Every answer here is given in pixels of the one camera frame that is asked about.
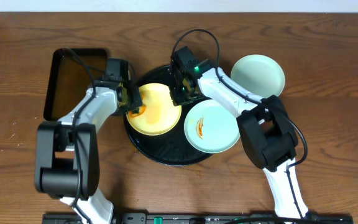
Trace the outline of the orange green sponge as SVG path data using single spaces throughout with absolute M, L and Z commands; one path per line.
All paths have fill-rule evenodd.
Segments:
M 145 110 L 146 110 L 146 106 L 142 105 L 142 106 L 136 108 L 135 110 L 128 112 L 128 116 L 131 118 L 135 118 L 137 116 L 142 115 L 145 112 Z

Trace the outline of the yellow plate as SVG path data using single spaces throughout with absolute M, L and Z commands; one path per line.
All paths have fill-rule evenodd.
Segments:
M 181 106 L 175 106 L 169 87 L 148 83 L 139 88 L 143 105 L 138 113 L 128 112 L 126 118 L 132 128 L 141 134 L 157 136 L 167 133 L 179 121 Z

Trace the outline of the light green plate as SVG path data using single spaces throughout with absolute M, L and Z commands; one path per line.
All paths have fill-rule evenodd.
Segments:
M 204 100 L 189 110 L 184 132 L 195 149 L 209 154 L 230 149 L 240 138 L 236 118 L 214 100 Z
M 272 58 L 253 54 L 239 59 L 231 70 L 231 79 L 256 95 L 280 96 L 285 87 L 285 73 Z

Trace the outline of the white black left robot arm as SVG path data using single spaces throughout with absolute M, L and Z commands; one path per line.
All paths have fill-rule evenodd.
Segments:
M 109 116 L 142 104 L 132 81 L 98 80 L 64 117 L 37 129 L 35 189 L 69 205 L 82 223 L 112 223 L 114 205 L 100 191 L 97 133 Z

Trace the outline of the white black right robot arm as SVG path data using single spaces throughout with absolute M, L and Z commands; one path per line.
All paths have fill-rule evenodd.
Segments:
M 235 117 L 244 151 L 267 177 L 276 215 L 306 218 L 308 208 L 295 173 L 295 167 L 306 158 L 297 160 L 295 148 L 307 143 L 282 101 L 275 95 L 266 98 L 243 88 L 209 60 L 171 57 L 170 74 L 170 91 L 176 105 L 204 96 L 217 101 Z

